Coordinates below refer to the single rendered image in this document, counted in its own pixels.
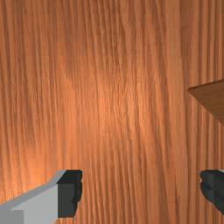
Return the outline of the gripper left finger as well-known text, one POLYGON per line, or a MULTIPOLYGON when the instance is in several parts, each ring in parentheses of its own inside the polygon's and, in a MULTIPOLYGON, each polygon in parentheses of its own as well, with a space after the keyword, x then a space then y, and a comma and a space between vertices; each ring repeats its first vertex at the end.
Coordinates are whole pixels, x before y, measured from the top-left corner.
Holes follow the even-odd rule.
POLYGON ((54 224, 73 218, 82 195, 82 171, 58 171, 49 182, 0 205, 0 224, 54 224))

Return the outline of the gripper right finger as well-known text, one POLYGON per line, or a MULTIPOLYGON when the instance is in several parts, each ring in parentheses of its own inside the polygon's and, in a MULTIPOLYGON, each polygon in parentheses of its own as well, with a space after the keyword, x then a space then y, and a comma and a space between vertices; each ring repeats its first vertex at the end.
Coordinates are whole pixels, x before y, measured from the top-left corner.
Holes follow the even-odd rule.
POLYGON ((204 170, 200 178, 203 196, 224 215, 224 170, 204 170))

